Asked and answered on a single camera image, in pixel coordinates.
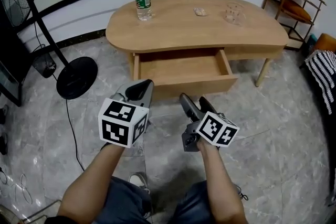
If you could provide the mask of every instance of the open drawer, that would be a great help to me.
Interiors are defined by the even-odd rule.
[[[153,100],[225,92],[236,82],[224,50],[189,49],[136,54],[133,79],[154,81]]]

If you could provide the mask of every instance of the forearm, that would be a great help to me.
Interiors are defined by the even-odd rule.
[[[214,146],[203,146],[209,204],[217,223],[247,223],[242,201],[225,169],[219,151]]]
[[[58,215],[79,224],[92,223],[104,206],[111,176],[124,147],[108,145],[94,158],[89,167],[68,187]]]

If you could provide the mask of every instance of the black and white striped cloth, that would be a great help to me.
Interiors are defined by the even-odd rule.
[[[306,65],[322,89],[329,115],[335,107],[336,55],[332,51],[316,50],[306,59]]]

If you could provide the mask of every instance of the green bottle label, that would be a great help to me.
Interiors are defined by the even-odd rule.
[[[149,8],[151,6],[151,0],[135,0],[136,7],[139,9]]]

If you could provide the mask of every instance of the standing fan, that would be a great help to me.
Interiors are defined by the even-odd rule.
[[[33,19],[40,26],[49,44],[53,47],[55,53],[65,65],[59,74],[56,89],[64,99],[75,99],[84,94],[94,83],[98,73],[96,62],[89,57],[80,57],[72,62],[68,62],[61,53],[34,4],[34,0],[2,0],[7,12],[7,16],[13,26],[18,26],[24,22],[30,10]]]

